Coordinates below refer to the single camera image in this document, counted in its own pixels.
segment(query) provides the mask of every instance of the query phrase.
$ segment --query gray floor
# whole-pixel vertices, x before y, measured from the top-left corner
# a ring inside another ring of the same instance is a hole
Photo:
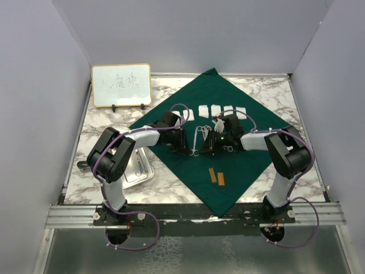
[[[313,227],[286,229],[283,243],[308,239]],[[129,239],[141,246],[150,239]],[[146,251],[106,247],[100,229],[56,230],[45,273],[350,273],[335,227],[321,227],[315,242],[304,248],[270,245],[262,237],[162,237]]]

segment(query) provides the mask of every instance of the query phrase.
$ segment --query whiteboard frame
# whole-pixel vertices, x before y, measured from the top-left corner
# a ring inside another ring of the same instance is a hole
[[[107,64],[107,65],[94,65],[91,67],[91,85],[92,85],[92,102],[95,107],[102,108],[102,107],[112,107],[110,106],[97,106],[95,104],[95,94],[94,94],[94,80],[92,78],[92,70],[94,67],[112,67],[112,66],[138,66],[138,65],[147,65],[149,70],[149,98],[150,103],[144,104],[144,106],[149,106],[152,103],[152,81],[151,81],[151,66],[148,63],[137,63],[137,64]],[[139,107],[141,104],[118,104],[115,105],[116,107]]]

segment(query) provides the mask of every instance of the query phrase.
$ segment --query metal tray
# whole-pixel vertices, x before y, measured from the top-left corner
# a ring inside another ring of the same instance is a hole
[[[138,150],[134,150],[129,159],[124,175],[121,177],[121,187],[128,188],[146,182],[151,180],[154,174],[155,172],[148,159],[146,150],[139,148]]]

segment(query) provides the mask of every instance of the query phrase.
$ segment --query gray wall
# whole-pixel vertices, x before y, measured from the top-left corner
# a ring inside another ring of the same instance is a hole
[[[93,65],[294,72],[332,0],[54,0]]]
[[[31,273],[90,66],[48,0],[0,3],[0,273]]]
[[[341,202],[360,259],[365,258],[364,13],[363,0],[335,0],[293,75],[323,179]]]

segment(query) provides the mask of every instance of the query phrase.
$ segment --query table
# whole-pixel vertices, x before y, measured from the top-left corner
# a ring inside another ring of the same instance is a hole
[[[222,76],[240,88],[242,92],[247,93],[283,120],[298,128],[301,135],[305,136],[287,75]],[[71,163],[71,175],[68,183],[65,184],[64,204],[100,204],[102,202],[99,182],[92,176],[91,172],[82,173],[79,171],[76,163],[86,159],[106,127],[114,127],[117,130],[127,129],[149,110],[192,81],[194,77],[195,75],[189,74],[153,76],[152,104],[144,110],[138,107],[117,108],[116,112],[113,113],[111,108],[96,108],[91,94],[87,102],[87,111],[76,153]],[[155,170],[155,175],[148,182],[124,190],[129,203],[202,203],[149,149],[147,149],[147,153]],[[271,189],[275,174],[273,165],[269,165],[237,202],[261,202]],[[325,201],[323,189],[316,169],[312,168],[310,172],[299,179],[291,197],[302,196],[310,201],[323,202]]]

